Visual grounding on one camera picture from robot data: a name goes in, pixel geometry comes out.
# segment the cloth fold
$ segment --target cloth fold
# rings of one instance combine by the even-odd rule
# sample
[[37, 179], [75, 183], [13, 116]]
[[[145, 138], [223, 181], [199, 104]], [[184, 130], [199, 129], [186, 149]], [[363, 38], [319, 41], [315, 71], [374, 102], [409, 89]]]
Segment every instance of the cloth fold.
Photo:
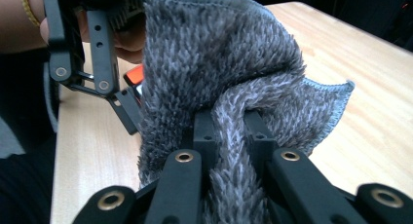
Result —
[[245, 110], [259, 109], [282, 147], [309, 154], [338, 123], [354, 84], [304, 76], [293, 37], [252, 0], [144, 0], [146, 45], [139, 177], [159, 177], [194, 113], [212, 107], [220, 159], [206, 223], [263, 223], [264, 192], [245, 152]]

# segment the fuzzy cloth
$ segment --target fuzzy cloth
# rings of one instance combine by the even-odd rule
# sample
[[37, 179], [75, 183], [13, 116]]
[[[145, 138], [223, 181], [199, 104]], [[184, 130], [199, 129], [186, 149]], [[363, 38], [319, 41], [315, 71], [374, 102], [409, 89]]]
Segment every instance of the fuzzy cloth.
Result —
[[259, 109], [281, 147], [309, 154], [336, 126], [353, 83], [304, 77], [301, 51], [251, 0], [144, 0], [141, 186], [159, 177], [194, 113], [212, 107], [219, 160], [205, 223], [263, 223], [264, 192], [246, 153], [244, 112]]

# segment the light wood tabletop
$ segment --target light wood tabletop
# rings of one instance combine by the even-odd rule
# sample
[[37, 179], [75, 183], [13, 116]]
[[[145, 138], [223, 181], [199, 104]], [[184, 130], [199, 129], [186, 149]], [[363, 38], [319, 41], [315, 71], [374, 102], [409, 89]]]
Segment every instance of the light wood tabletop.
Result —
[[[313, 163], [350, 193], [378, 182], [413, 197], [413, 54], [301, 3], [268, 8], [301, 47], [307, 77], [356, 84], [342, 120], [310, 157]], [[120, 61], [120, 68], [133, 65]], [[139, 135], [128, 135], [105, 100], [63, 89], [52, 223], [71, 223], [102, 188], [137, 190], [139, 145]]]

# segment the bracelet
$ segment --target bracelet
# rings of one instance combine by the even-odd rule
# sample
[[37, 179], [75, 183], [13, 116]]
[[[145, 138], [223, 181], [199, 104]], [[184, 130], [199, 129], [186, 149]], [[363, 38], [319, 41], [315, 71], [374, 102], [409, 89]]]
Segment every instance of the bracelet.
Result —
[[24, 8], [24, 11], [26, 12], [28, 19], [35, 25], [36, 27], [40, 26], [39, 20], [34, 16], [33, 12], [31, 11], [30, 4], [28, 3], [28, 0], [21, 0], [21, 4]]

